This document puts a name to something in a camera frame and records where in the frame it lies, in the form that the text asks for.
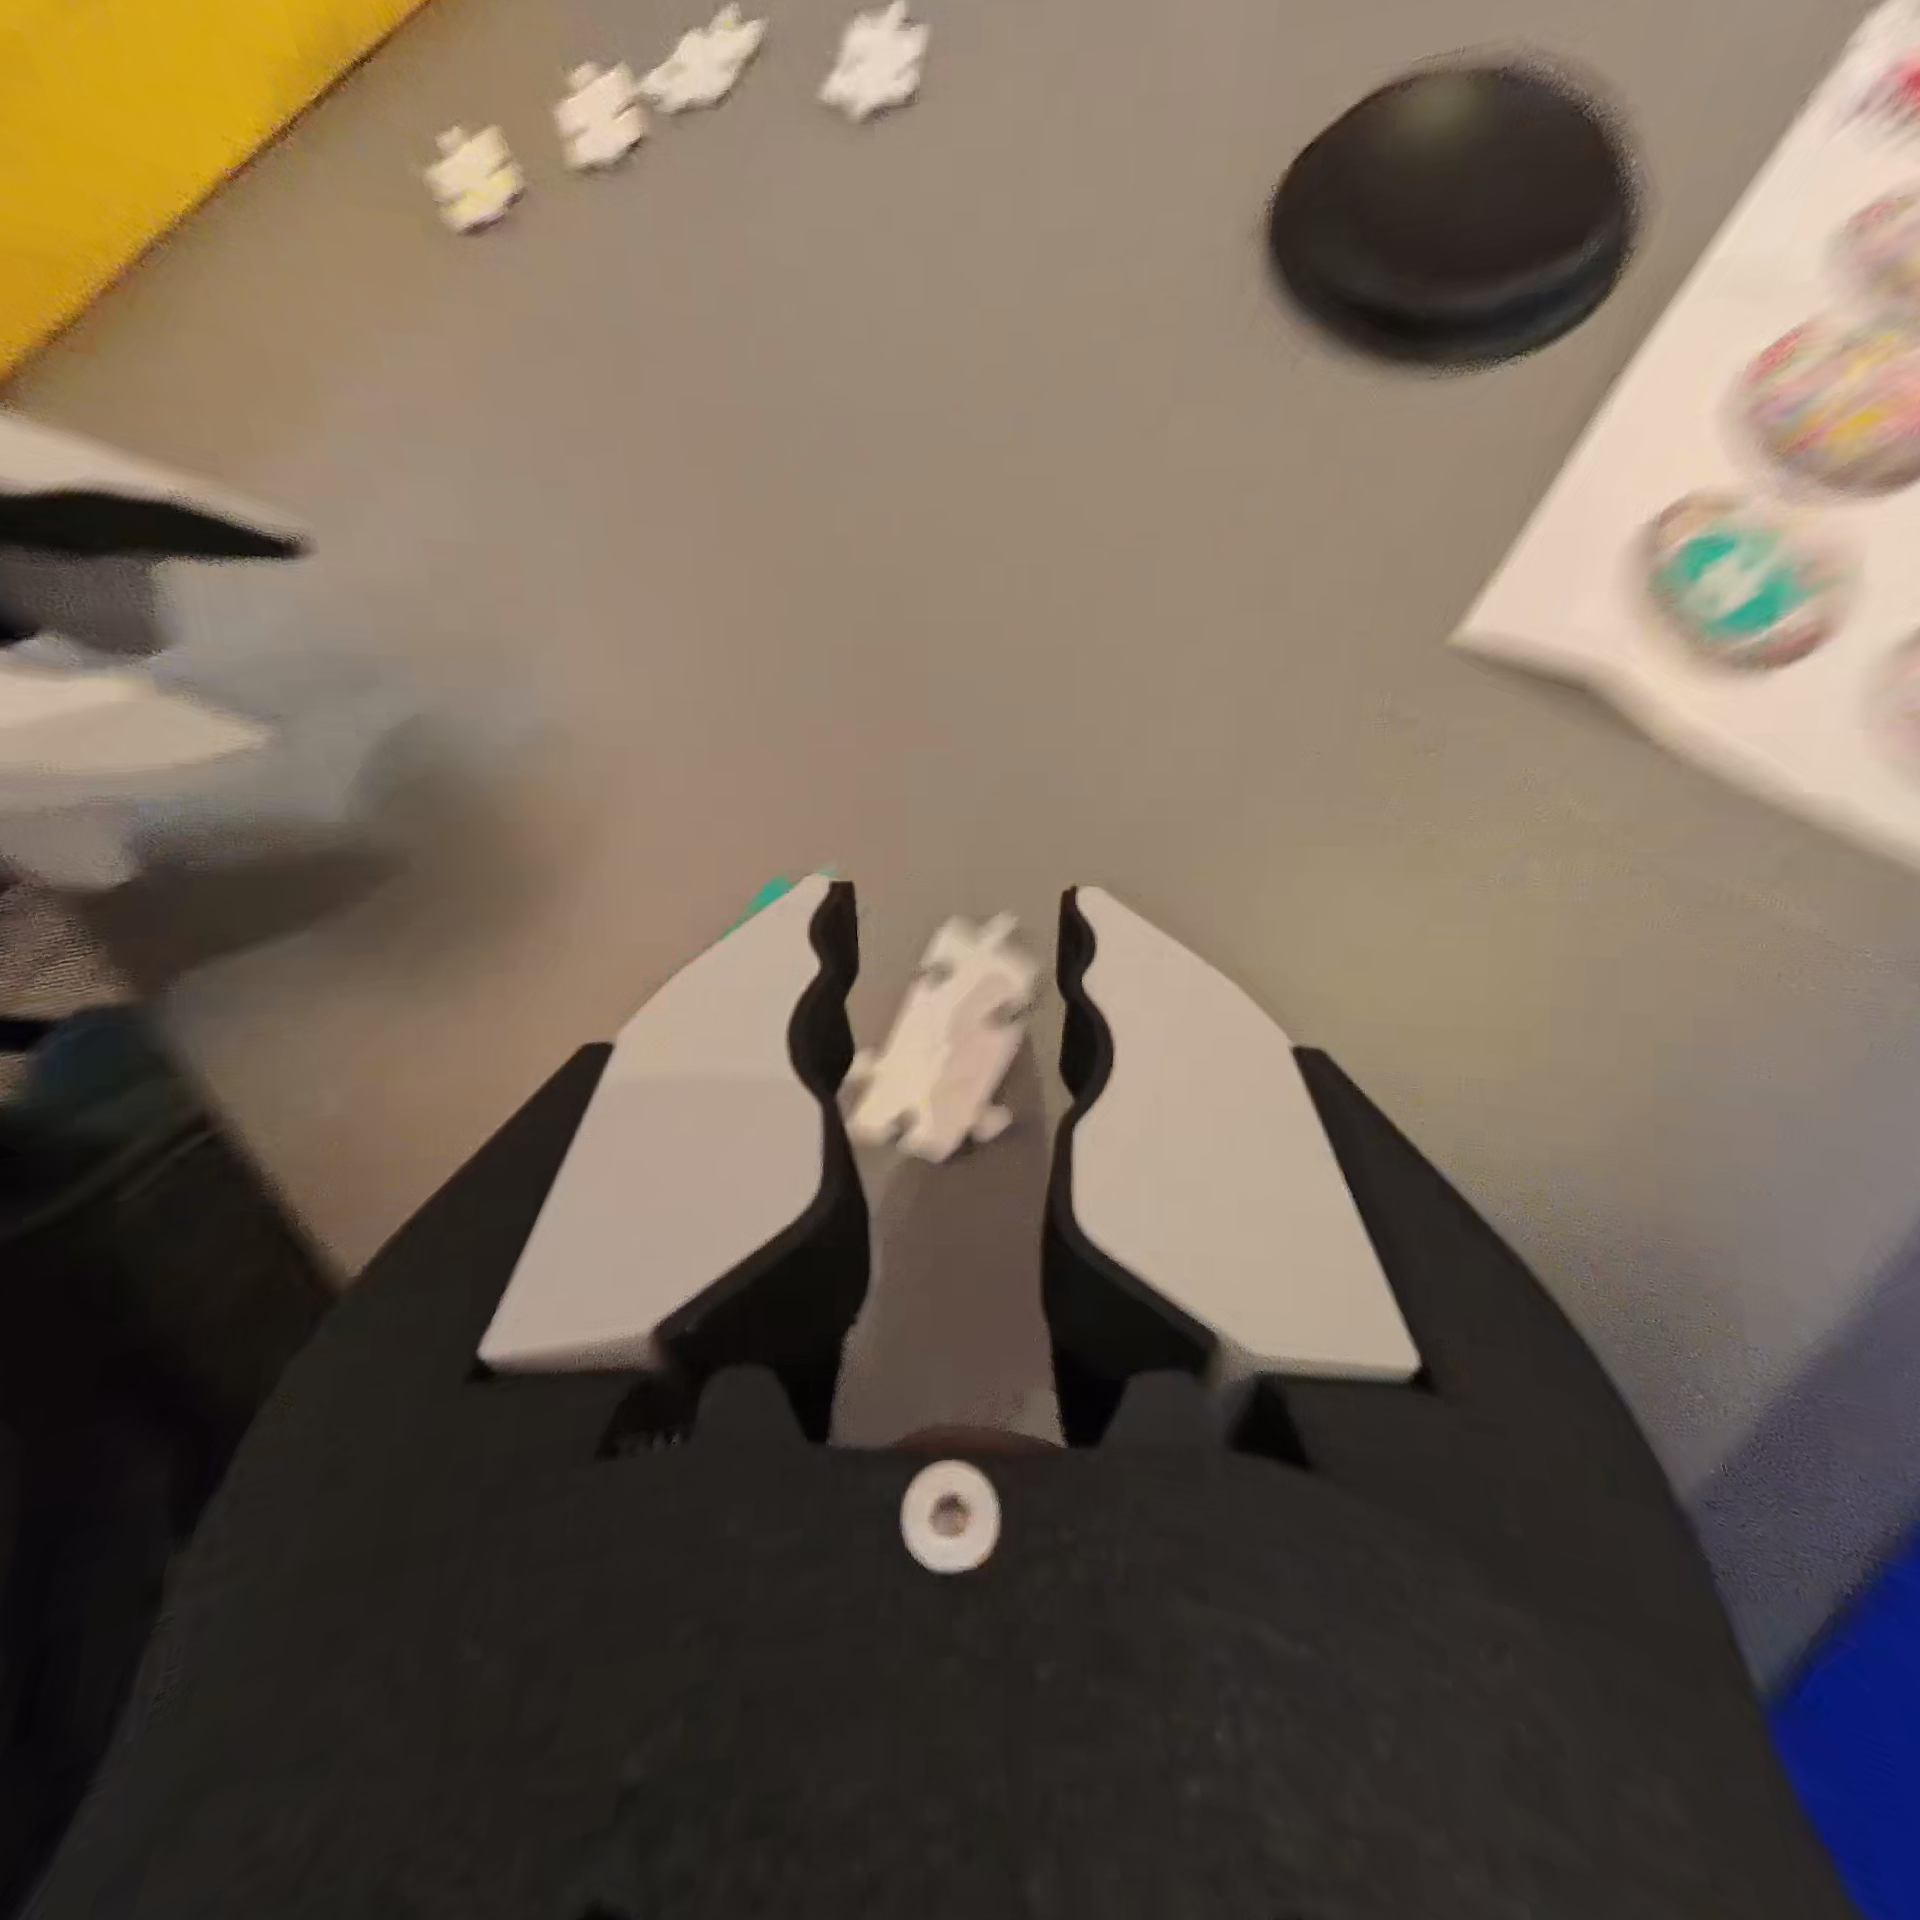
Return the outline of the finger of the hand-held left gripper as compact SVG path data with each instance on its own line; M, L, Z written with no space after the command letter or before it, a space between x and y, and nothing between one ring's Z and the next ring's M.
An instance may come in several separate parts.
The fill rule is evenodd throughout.
M66 558L289 564L289 521L189 474L3 420L3 549Z
M161 824L229 799L273 729L132 664L3 650L3 881L119 891Z

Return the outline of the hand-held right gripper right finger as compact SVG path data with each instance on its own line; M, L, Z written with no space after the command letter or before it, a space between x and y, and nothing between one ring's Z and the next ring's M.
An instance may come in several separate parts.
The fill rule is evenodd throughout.
M1093 1449L1140 1380L1237 1428L1283 1380L1425 1360L1283 1025L1104 888L1059 899L1060 1085L1044 1190L1059 1424Z

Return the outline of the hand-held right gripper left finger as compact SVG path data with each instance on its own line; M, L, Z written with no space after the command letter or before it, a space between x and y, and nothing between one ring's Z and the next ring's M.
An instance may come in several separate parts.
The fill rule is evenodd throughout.
M853 888L804 875L620 1026L482 1371L635 1374L677 1424L709 1380L764 1369L831 1440L870 1264L836 1106L858 961Z

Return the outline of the yellow plastic bin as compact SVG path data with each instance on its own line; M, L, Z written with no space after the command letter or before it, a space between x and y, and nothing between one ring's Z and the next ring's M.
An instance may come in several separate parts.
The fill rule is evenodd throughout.
M3 374L417 3L3 3Z

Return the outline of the white printed instruction leaflet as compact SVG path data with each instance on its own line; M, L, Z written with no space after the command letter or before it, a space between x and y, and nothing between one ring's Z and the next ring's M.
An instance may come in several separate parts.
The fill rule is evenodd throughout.
M1917 867L1917 3L1880 3L1453 645Z

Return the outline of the person's dark grey garment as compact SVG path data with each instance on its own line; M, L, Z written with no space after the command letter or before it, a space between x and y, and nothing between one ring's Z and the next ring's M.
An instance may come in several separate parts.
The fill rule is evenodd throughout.
M135 1007L3 1018L3 1916L332 1283Z

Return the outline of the blue object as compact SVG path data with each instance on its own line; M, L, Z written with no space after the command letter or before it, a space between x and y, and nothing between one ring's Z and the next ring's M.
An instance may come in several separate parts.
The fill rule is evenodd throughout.
M1917 1916L1917 1535L1780 1693L1772 1737L1862 1916Z

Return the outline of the black round stand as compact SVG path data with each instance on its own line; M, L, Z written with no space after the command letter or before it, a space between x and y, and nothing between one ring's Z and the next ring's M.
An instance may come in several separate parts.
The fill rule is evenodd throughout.
M1445 59L1369 91L1276 183L1267 256L1290 306L1387 367L1550 350L1617 289L1637 170L1596 94L1522 59Z

